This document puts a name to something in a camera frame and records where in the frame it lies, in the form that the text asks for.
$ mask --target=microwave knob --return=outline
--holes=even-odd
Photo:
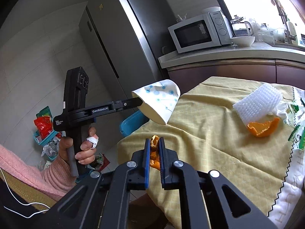
[[[220,26],[220,25],[222,25],[222,20],[221,19],[216,19],[215,23]]]
[[[220,35],[225,36],[227,34],[227,31],[225,29],[220,29],[219,30]]]

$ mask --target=finger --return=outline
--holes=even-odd
[[[95,133],[96,133],[96,129],[94,127],[90,127],[88,131],[89,136],[93,137]]]
[[[93,143],[91,143],[88,140],[85,140],[81,145],[80,145],[80,149],[83,151],[89,150],[90,148],[92,148]]]
[[[70,148],[73,145],[73,139],[70,137],[62,137],[59,142],[59,147],[63,149]]]
[[[96,148],[94,149],[89,149],[87,151],[80,151],[75,155],[75,159],[77,160],[83,160],[86,159],[88,157],[91,157],[92,155],[94,155],[94,153],[96,152]]]
[[[94,160],[95,160],[95,155],[93,155],[93,156],[91,156],[91,157],[88,157],[88,158],[86,158],[86,159],[83,159],[83,160],[79,160],[78,162],[79,162],[80,164],[86,165],[86,164],[92,163]]]

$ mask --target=white microwave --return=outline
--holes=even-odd
[[[178,53],[232,44],[229,21],[221,11],[205,13],[168,28]]]

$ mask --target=countertop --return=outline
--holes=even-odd
[[[193,52],[168,53],[159,59],[161,68],[169,68],[190,63],[224,59],[276,59],[305,63],[305,52],[288,48],[273,47],[264,42],[254,42],[251,46],[222,46]]]

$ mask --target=window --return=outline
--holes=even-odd
[[[271,0],[224,0],[224,2],[232,18],[234,18],[234,15],[244,16],[254,18],[258,23],[266,23],[273,28],[283,28],[283,22],[277,7],[271,3]],[[305,25],[289,0],[280,0],[280,2],[290,21],[294,25],[297,24],[295,30],[299,43],[301,33],[305,34]]]

